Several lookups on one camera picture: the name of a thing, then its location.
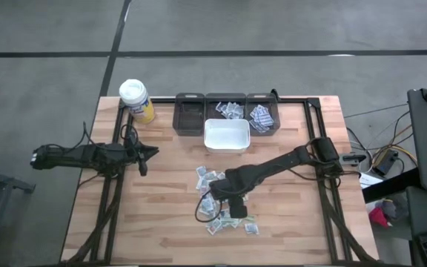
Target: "gray floor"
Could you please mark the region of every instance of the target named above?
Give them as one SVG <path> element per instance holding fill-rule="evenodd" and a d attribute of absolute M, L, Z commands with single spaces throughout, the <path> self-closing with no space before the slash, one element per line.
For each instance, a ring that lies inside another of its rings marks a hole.
<path fill-rule="evenodd" d="M 122 0 L 0 1 L 0 52 L 109 51 L 121 8 Z M 427 49 L 427 0 L 133 1 L 120 47 L 236 49 Z M 93 120 L 106 67 L 104 58 L 0 59 L 0 172 L 37 183 L 32 196 L 13 195 L 0 233 L 0 265 L 57 262 L 79 170 L 34 171 L 30 153 L 44 143 L 78 141 L 82 122 Z M 117 59 L 108 95 L 128 78 L 142 80 L 152 96 L 271 88 L 338 95 L 350 115 L 405 103 L 407 90 L 427 88 L 427 56 Z M 366 145 L 380 146 L 393 128 L 374 137 L 406 111 L 346 122 Z M 408 124 L 404 119 L 399 129 Z M 403 146 L 414 152 L 411 140 Z M 408 263 L 407 243 L 395 239 L 409 235 L 407 228 L 375 230 L 380 257 Z"/>

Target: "pile of packets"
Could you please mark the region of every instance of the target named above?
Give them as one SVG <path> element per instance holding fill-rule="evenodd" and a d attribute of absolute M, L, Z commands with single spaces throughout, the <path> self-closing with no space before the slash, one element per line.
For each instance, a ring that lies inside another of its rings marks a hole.
<path fill-rule="evenodd" d="M 226 119 L 243 119 L 243 106 L 237 103 L 229 102 L 226 105 L 222 105 L 221 102 L 215 107 L 216 111 L 219 111 Z"/>
<path fill-rule="evenodd" d="M 251 126 L 259 131 L 261 134 L 266 133 L 274 124 L 273 118 L 267 108 L 257 105 L 250 113 L 252 120 L 250 120 Z"/>
<path fill-rule="evenodd" d="M 205 166 L 200 166 L 196 169 L 197 175 L 199 176 L 199 181 L 197 182 L 196 189 L 200 191 L 200 197 L 205 195 L 209 190 L 209 183 L 218 179 L 225 179 L 224 173 L 217 174 L 215 171 L 207 172 Z M 248 195 L 243 197 L 243 201 L 248 201 Z M 208 194 L 200 203 L 199 212 L 204 214 L 208 219 L 213 219 L 218 213 L 220 207 L 220 202 L 213 199 L 211 194 Z M 258 225 L 255 223 L 255 218 L 253 216 L 247 216 L 245 218 L 249 223 L 245 223 L 245 231 L 247 234 L 259 234 Z M 218 231 L 227 228 L 237 228 L 243 219 L 233 219 L 230 217 L 230 212 L 228 208 L 222 209 L 220 211 L 219 217 L 215 220 L 209 222 L 206 225 L 207 231 L 214 235 Z"/>

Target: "container of wipes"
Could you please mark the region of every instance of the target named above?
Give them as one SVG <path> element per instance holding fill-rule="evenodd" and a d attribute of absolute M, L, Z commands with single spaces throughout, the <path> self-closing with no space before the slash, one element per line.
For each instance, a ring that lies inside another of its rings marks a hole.
<path fill-rule="evenodd" d="M 154 107 L 145 85 L 137 79 L 128 79 L 119 87 L 119 96 L 136 122 L 148 124 L 154 119 Z"/>

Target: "wooden tabletop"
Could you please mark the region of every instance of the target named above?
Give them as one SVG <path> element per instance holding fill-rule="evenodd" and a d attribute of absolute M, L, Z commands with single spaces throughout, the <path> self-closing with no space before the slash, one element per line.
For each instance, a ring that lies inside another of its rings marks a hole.
<path fill-rule="evenodd" d="M 339 153 L 350 152 L 339 98 L 320 96 L 320 101 L 328 136 Z M 118 102 L 118 97 L 100 99 L 92 133 L 95 142 L 111 141 Z M 148 161 L 146 177 L 139 175 L 137 165 L 127 168 L 112 264 L 330 263 L 317 183 L 288 171 L 267 178 L 248 194 L 248 213 L 256 217 L 259 235 L 246 234 L 238 227 L 211 236 L 193 217 L 199 201 L 195 169 L 205 165 L 209 171 L 224 171 L 261 163 L 304 145 L 308 130 L 302 105 L 279 105 L 281 128 L 270 137 L 251 137 L 250 148 L 243 154 L 208 153 L 201 136 L 177 136 L 172 128 L 173 105 L 154 106 L 155 120 L 135 127 L 140 140 L 159 147 L 160 152 Z M 300 166 L 295 171 L 314 175 L 312 167 Z M 94 174 L 83 171 L 81 181 Z M 74 255 L 93 230 L 102 180 L 97 178 L 78 190 L 62 260 Z M 360 245 L 378 258 L 357 175 L 343 176 L 339 191 L 346 225 Z M 337 230 L 334 236 L 341 251 Z"/>

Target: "black plastic bin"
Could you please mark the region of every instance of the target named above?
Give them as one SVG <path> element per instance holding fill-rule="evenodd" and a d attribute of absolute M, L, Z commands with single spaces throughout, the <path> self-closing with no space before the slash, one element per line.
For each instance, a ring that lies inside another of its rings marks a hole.
<path fill-rule="evenodd" d="M 279 121 L 279 112 L 278 112 L 278 101 L 274 94 L 272 93 L 250 93 L 246 98 L 246 106 L 245 106 L 245 119 L 248 121 L 253 118 L 250 116 L 251 111 L 258 106 L 261 105 L 268 109 L 271 118 L 274 123 L 272 126 L 269 126 L 270 130 L 260 133 L 253 126 L 250 125 L 250 135 L 251 136 L 272 136 L 276 131 L 278 131 L 279 127 L 281 127 L 281 122 Z"/>
<path fill-rule="evenodd" d="M 216 106 L 229 102 L 237 103 L 243 106 L 243 113 L 245 113 L 246 95 L 244 93 L 208 93 L 205 95 L 205 114 L 207 119 L 225 119 L 225 117 L 217 110 Z"/>
<path fill-rule="evenodd" d="M 179 136 L 201 136 L 204 133 L 205 97 L 201 93 L 179 93 L 176 96 L 172 127 Z"/>

